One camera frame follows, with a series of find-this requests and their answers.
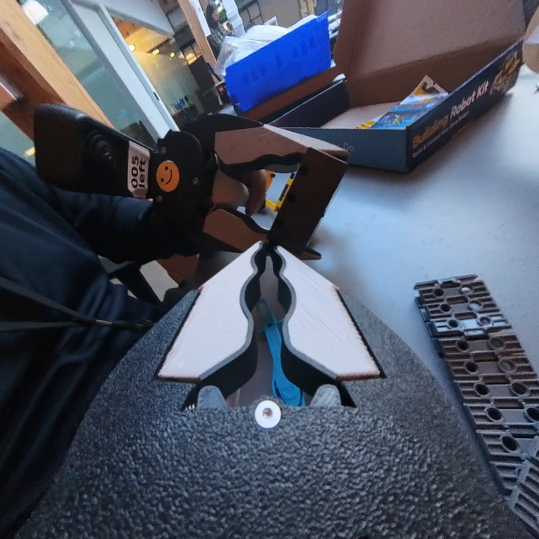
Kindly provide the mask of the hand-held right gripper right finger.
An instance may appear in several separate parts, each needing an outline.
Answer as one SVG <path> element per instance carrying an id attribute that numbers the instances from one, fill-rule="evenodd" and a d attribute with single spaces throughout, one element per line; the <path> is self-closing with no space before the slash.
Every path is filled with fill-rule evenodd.
<path id="1" fill-rule="evenodd" d="M 293 406 L 356 406 L 345 382 L 383 372 L 341 297 L 339 288 L 283 247 L 274 248 L 281 320 L 282 378 L 299 397 Z"/>

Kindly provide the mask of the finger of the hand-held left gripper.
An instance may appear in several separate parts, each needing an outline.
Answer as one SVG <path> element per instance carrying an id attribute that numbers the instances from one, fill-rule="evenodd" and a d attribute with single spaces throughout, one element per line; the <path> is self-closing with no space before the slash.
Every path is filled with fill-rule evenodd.
<path id="1" fill-rule="evenodd" d="M 237 210 L 217 209 L 205 219 L 203 245 L 211 250 L 243 253 L 260 241 L 266 242 L 268 234 L 269 229 Z"/>
<path id="2" fill-rule="evenodd" d="M 237 170 L 291 167 L 299 164 L 309 149 L 344 161 L 349 156 L 347 150 L 330 142 L 270 125 L 221 131 L 215 134 L 214 141 L 219 162 Z"/>

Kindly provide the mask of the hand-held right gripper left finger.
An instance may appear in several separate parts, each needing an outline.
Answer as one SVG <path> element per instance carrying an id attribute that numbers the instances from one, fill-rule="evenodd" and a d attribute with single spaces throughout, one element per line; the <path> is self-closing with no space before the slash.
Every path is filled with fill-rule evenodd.
<path id="1" fill-rule="evenodd" d="M 253 306 L 260 298 L 260 275 L 267 244 L 259 241 L 202 284 L 172 346 L 164 357 L 160 380 L 193 384 L 230 384 L 220 375 L 248 380 L 257 361 L 253 343 Z"/>

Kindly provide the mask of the blue brick separator tool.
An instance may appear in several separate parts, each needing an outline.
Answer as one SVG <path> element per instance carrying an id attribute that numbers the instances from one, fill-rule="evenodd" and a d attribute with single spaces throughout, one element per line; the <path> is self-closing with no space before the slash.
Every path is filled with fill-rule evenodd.
<path id="1" fill-rule="evenodd" d="M 305 398 L 299 387 L 294 385 L 284 374 L 281 361 L 281 348 L 283 344 L 281 327 L 284 320 L 277 320 L 266 299 L 260 299 L 255 305 L 257 314 L 263 324 L 263 329 L 257 331 L 264 333 L 272 357 L 272 392 L 273 396 L 286 405 L 303 407 Z"/>

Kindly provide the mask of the black perforated brick box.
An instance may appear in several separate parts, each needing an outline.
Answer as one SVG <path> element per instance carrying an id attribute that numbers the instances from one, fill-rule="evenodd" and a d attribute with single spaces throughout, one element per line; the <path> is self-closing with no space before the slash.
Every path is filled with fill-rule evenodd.
<path id="1" fill-rule="evenodd" d="M 308 148 L 267 233 L 270 246 L 281 246 L 301 260 L 320 260 L 308 247 L 347 170 L 347 163 Z"/>

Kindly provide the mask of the person's left forearm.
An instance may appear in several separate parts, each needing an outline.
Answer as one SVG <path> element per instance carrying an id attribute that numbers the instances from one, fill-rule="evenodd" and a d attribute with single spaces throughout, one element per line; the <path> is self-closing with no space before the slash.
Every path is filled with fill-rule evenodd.
<path id="1" fill-rule="evenodd" d="M 187 233 L 165 223 L 157 206 L 135 198 L 77 193 L 44 184 L 57 213 L 58 235 L 115 263 L 190 257 L 201 247 Z"/>

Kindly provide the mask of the grey desk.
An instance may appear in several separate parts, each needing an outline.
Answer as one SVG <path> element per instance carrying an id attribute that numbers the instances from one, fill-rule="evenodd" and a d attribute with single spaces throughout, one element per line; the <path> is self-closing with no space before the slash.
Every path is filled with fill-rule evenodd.
<path id="1" fill-rule="evenodd" d="M 330 214 L 349 232 L 351 285 L 418 353 L 362 315 L 395 374 L 361 382 L 356 408 L 175 414 L 166 464 L 176 499 L 162 538 L 528 538 L 499 496 L 414 306 L 418 281 L 478 273 L 538 355 L 538 76 L 516 86 L 408 179 L 358 173 Z"/>

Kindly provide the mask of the person's left hand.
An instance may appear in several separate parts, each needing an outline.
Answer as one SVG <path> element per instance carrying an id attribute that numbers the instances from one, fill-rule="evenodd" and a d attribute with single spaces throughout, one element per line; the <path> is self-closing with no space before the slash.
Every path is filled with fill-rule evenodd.
<path id="1" fill-rule="evenodd" d="M 218 209 L 244 208 L 245 214 L 252 217 L 265 204 L 266 170 L 252 172 L 232 172 L 227 175 L 216 172 L 212 190 L 210 212 Z"/>

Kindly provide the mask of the blue plastic bin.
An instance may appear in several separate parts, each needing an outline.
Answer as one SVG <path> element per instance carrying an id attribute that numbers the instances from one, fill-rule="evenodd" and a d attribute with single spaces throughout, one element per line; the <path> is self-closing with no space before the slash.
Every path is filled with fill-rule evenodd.
<path id="1" fill-rule="evenodd" d="M 300 24 L 225 69 L 230 102 L 248 111 L 330 68 L 328 13 Z"/>

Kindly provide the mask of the glass door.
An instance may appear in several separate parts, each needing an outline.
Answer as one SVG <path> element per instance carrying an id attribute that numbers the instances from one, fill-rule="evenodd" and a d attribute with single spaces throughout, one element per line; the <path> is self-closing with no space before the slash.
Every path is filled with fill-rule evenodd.
<path id="1" fill-rule="evenodd" d="M 18 3 L 114 128 L 152 147 L 177 130 L 103 1 Z"/>

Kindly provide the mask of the clear plastic bag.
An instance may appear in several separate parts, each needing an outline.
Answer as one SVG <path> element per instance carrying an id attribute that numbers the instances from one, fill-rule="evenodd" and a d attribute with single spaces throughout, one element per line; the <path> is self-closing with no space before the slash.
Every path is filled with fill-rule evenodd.
<path id="1" fill-rule="evenodd" d="M 217 57 L 215 73 L 220 79 L 224 78 L 227 68 L 232 64 L 245 59 L 290 32 L 290 29 L 280 26 L 255 25 L 242 37 L 225 37 Z"/>

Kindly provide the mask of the colourful printed booklet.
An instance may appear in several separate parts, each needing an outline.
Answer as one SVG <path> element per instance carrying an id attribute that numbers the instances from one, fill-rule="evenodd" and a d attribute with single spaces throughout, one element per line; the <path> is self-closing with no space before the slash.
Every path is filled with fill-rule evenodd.
<path id="1" fill-rule="evenodd" d="M 386 113 L 358 125 L 356 129 L 404 129 L 439 105 L 448 95 L 438 83 L 425 75 L 403 101 Z"/>

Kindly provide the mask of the dark blue cardboard box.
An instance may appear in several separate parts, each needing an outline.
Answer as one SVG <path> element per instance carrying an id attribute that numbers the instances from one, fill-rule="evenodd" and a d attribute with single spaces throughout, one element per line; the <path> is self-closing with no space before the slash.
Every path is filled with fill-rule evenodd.
<path id="1" fill-rule="evenodd" d="M 344 1 L 331 67 L 345 79 L 270 124 L 410 172 L 515 85 L 538 1 Z M 448 97 L 404 129 L 356 129 L 428 75 Z"/>

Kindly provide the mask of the wooden post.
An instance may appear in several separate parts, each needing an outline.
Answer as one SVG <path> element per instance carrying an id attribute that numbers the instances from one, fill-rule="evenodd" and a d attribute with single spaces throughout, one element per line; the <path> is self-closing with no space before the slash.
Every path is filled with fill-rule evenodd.
<path id="1" fill-rule="evenodd" d="M 17 1 L 1 1 L 1 111 L 30 139 L 43 104 L 66 104 L 112 126 Z"/>

